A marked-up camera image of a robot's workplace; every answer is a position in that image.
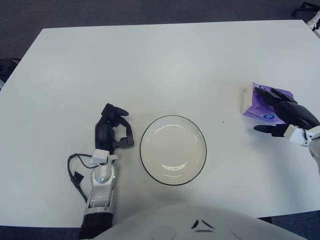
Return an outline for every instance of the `gray carpet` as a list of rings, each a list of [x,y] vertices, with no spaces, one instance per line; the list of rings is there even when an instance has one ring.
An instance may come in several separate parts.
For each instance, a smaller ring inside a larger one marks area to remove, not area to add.
[[[43,28],[287,20],[302,0],[1,0],[0,58],[22,58]],[[320,0],[311,0],[320,5]],[[299,13],[307,21],[313,13]],[[320,240],[318,211],[276,216],[273,224]],[[77,228],[0,226],[1,240],[75,240]]]

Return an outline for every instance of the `purple tissue box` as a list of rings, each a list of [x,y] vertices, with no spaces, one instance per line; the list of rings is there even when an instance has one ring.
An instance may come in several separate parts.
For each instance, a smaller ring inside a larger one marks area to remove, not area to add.
[[[243,91],[242,114],[255,119],[262,119],[275,124],[283,124],[284,122],[278,118],[274,112],[274,108],[267,105],[264,100],[255,92],[255,87],[271,92],[270,86],[253,83],[252,88]],[[281,93],[294,98],[294,95],[287,91],[278,89]]]

